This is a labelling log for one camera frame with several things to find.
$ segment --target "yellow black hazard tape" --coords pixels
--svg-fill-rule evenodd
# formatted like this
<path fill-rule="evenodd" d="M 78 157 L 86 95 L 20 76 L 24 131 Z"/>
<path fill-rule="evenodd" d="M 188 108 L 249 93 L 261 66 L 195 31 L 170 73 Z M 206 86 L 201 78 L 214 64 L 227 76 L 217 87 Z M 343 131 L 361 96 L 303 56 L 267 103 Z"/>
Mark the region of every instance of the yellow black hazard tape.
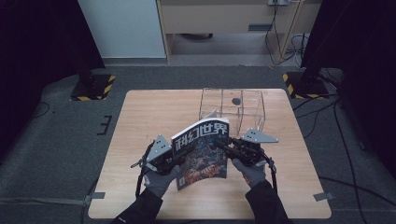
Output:
<path fill-rule="evenodd" d="M 290 82 L 288 74 L 283 74 L 282 77 L 283 77 L 283 81 L 286 84 L 286 87 L 288 88 L 288 92 L 289 92 L 289 95 L 290 95 L 291 99 L 311 99 L 311 98 L 314 98 L 314 99 L 325 99 L 325 98 L 327 98 L 326 96 L 322 96 L 322 95 L 319 95 L 319 94 L 297 94 L 294 91 L 294 88 L 293 88 L 293 86 L 292 86 L 292 84 Z"/>
<path fill-rule="evenodd" d="M 71 96 L 72 101 L 90 101 L 90 100 L 104 100 L 106 99 L 110 89 L 113 85 L 114 79 L 116 76 L 108 76 L 108 81 L 104 87 L 103 93 L 98 95 L 78 95 L 78 96 Z"/>

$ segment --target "black fabric backdrop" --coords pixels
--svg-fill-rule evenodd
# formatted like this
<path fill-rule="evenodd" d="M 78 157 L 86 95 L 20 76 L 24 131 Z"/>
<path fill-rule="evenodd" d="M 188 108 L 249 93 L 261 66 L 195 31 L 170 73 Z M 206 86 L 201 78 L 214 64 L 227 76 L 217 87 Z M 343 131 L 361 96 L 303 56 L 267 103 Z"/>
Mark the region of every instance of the black fabric backdrop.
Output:
<path fill-rule="evenodd" d="M 395 40 L 394 1 L 323 0 L 302 67 L 344 71 L 339 92 L 362 145 L 396 177 Z"/>
<path fill-rule="evenodd" d="M 77 0 L 2 3 L 0 158 L 32 116 L 42 89 L 77 73 L 66 50 L 70 44 L 89 69 L 105 67 Z M 68 44 L 60 38 L 61 25 Z"/>

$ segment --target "clear acrylic box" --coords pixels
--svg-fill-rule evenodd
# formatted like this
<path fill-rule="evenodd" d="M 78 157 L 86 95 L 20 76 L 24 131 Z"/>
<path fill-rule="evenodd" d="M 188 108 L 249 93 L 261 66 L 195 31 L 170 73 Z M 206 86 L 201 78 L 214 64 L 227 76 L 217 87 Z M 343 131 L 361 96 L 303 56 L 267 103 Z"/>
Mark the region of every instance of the clear acrylic box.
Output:
<path fill-rule="evenodd" d="M 230 137 L 240 137 L 247 129 L 262 131 L 265 122 L 261 91 L 203 89 L 199 119 L 226 118 Z"/>

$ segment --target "wall socket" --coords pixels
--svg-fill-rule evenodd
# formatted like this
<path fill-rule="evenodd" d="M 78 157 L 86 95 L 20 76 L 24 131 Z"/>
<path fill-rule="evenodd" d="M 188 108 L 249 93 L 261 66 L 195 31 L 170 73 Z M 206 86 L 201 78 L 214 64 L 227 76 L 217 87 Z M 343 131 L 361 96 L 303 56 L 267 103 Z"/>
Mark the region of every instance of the wall socket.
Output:
<path fill-rule="evenodd" d="M 288 6 L 291 0 L 268 0 L 268 5 L 273 6 L 275 3 L 278 6 Z"/>

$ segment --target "black glove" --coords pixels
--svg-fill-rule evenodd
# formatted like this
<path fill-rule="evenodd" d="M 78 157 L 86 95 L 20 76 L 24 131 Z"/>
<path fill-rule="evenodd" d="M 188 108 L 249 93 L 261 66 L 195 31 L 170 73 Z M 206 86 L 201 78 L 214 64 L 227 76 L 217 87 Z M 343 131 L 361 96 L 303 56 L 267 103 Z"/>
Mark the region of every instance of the black glove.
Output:
<path fill-rule="evenodd" d="M 255 165 L 247 167 L 240 160 L 233 159 L 233 166 L 242 173 L 251 189 L 265 180 L 265 163 L 266 161 L 259 161 Z"/>
<path fill-rule="evenodd" d="M 180 166 L 178 165 L 172 169 L 169 175 L 158 175 L 157 173 L 149 170 L 144 176 L 146 189 L 161 198 L 179 172 Z"/>

